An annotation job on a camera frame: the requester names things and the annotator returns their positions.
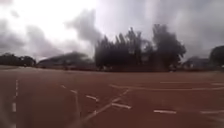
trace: field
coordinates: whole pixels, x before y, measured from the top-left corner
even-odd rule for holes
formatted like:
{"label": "field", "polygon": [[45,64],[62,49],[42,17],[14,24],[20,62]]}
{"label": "field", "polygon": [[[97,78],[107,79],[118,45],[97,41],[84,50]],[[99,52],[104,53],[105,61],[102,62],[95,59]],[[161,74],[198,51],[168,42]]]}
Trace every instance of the field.
{"label": "field", "polygon": [[[0,112],[4,110],[0,120],[5,127],[13,123],[17,128],[224,127],[224,74],[219,72],[20,68],[1,71],[0,85]],[[16,110],[7,109],[15,103]]]}

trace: dark cloud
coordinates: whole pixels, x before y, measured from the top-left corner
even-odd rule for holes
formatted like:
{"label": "dark cloud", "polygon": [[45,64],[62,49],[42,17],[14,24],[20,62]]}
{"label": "dark cloud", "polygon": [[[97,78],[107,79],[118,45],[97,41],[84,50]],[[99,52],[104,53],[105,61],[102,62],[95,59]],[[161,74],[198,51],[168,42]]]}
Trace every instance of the dark cloud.
{"label": "dark cloud", "polygon": [[81,40],[94,44],[101,38],[101,33],[95,27],[95,11],[83,11],[67,26],[74,28]]}
{"label": "dark cloud", "polygon": [[29,38],[28,45],[30,45],[31,49],[35,51],[33,54],[38,57],[52,57],[62,53],[46,39],[42,30],[38,27],[27,27],[27,36]]}
{"label": "dark cloud", "polygon": [[186,44],[187,56],[206,56],[211,48],[224,45],[223,0],[100,1],[97,24],[113,36],[133,26],[149,37],[152,25],[161,23]]}
{"label": "dark cloud", "polygon": [[6,52],[19,53],[23,51],[24,42],[13,33],[6,20],[0,20],[0,54]]}

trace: white line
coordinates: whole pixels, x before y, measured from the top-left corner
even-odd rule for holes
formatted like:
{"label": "white line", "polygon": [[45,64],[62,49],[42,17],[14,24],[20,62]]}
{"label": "white line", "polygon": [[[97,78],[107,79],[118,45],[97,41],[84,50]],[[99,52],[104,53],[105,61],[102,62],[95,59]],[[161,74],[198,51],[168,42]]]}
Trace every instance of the white line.
{"label": "white line", "polygon": [[212,83],[211,85],[222,86],[222,85],[224,85],[224,83]]}
{"label": "white line", "polygon": [[16,103],[12,103],[12,112],[16,112]]}
{"label": "white line", "polygon": [[159,82],[160,84],[195,84],[193,82]]}
{"label": "white line", "polygon": [[87,98],[90,98],[90,99],[93,99],[95,100],[96,102],[99,102],[99,99],[94,97],[94,96],[90,96],[90,95],[86,95]]}
{"label": "white line", "polygon": [[153,110],[155,113],[164,113],[164,114],[177,114],[176,111],[171,111],[171,110]]}
{"label": "white line", "polygon": [[64,85],[61,85],[62,88],[66,88]]}
{"label": "white line", "polygon": [[117,101],[121,100],[121,97],[122,97],[122,96],[119,96],[119,97],[113,99],[110,103],[108,103],[108,104],[105,105],[104,107],[102,107],[102,108],[100,108],[100,109],[94,111],[92,114],[90,114],[90,115],[88,115],[86,118],[84,118],[83,121],[86,122],[86,121],[88,121],[89,119],[93,118],[94,116],[98,115],[99,113],[105,111],[105,110],[108,109],[110,106],[112,106],[112,104],[113,104],[114,102],[117,102]]}
{"label": "white line", "polygon": [[95,117],[96,115],[98,115],[99,113],[105,111],[106,109],[108,109],[110,106],[112,105],[112,103],[107,104],[106,106],[104,106],[103,108],[94,111],[92,114],[88,115],[86,118],[83,119],[83,122],[88,121],[89,119]]}
{"label": "white line", "polygon": [[78,92],[76,90],[70,90],[72,93],[77,94]]}
{"label": "white line", "polygon": [[118,103],[112,103],[112,106],[120,107],[120,108],[126,108],[131,109],[131,106],[124,105],[124,104],[118,104]]}
{"label": "white line", "polygon": [[128,89],[133,89],[133,90],[147,90],[147,91],[215,91],[215,90],[224,90],[224,87],[218,87],[218,88],[186,88],[186,89],[181,89],[181,88],[157,89],[157,88],[116,86],[116,85],[113,85],[112,87],[114,87],[114,88],[128,88]]}
{"label": "white line", "polygon": [[200,111],[201,114],[219,114],[224,113],[224,110],[217,110],[217,111]]}
{"label": "white line", "polygon": [[16,128],[16,124],[11,125],[10,128]]}

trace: tree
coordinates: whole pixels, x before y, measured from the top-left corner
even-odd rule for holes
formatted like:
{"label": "tree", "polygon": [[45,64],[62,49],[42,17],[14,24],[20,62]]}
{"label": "tree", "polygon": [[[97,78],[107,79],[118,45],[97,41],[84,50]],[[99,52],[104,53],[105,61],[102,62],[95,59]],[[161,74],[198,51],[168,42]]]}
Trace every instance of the tree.
{"label": "tree", "polygon": [[218,46],[212,49],[210,53],[210,60],[219,66],[224,65],[224,46]]}
{"label": "tree", "polygon": [[20,60],[20,66],[30,67],[36,65],[36,61],[30,56],[19,57],[19,60]]}
{"label": "tree", "polygon": [[184,45],[176,38],[175,34],[168,32],[166,25],[154,25],[153,41],[156,45],[156,63],[160,68],[169,70],[170,66],[179,63],[186,53]]}
{"label": "tree", "polygon": [[131,28],[126,37],[127,44],[129,46],[129,53],[132,55],[132,63],[141,64],[141,46],[143,43],[141,32],[135,32],[133,28]]}

